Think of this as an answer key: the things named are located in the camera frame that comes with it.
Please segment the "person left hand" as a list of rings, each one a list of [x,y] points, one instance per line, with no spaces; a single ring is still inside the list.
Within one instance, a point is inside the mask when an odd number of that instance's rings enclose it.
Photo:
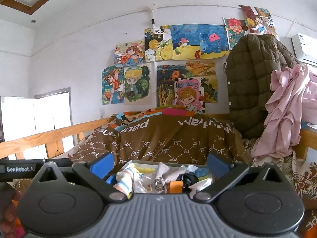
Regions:
[[[1,234],[2,237],[14,238],[16,235],[17,207],[14,204],[19,202],[21,193],[12,185],[1,183],[1,203],[5,201],[4,208],[1,208]]]

